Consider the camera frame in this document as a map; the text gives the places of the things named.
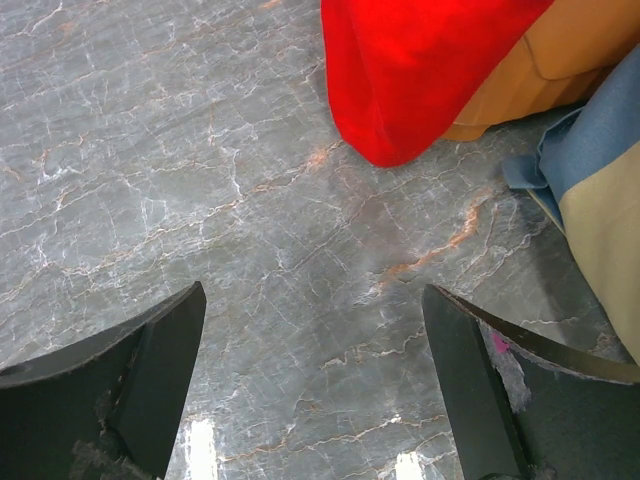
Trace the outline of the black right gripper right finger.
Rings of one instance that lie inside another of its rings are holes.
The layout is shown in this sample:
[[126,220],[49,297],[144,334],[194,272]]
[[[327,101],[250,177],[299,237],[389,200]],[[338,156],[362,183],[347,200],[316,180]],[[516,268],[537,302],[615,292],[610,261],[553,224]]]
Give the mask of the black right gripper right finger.
[[639,368],[557,343],[437,285],[422,309],[467,479],[636,479]]

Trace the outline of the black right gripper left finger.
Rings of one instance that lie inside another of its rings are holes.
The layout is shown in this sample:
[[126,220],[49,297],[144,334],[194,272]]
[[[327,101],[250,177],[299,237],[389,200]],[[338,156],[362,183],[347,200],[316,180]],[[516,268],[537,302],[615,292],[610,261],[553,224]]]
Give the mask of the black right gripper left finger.
[[1,371],[4,479],[162,479],[199,351],[199,282]]

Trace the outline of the red t shirt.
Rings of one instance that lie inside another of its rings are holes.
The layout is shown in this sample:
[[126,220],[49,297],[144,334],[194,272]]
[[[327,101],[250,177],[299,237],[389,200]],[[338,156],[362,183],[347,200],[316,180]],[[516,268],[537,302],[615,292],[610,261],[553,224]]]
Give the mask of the red t shirt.
[[329,106],[377,167],[414,160],[453,123],[547,1],[340,1],[320,6]]

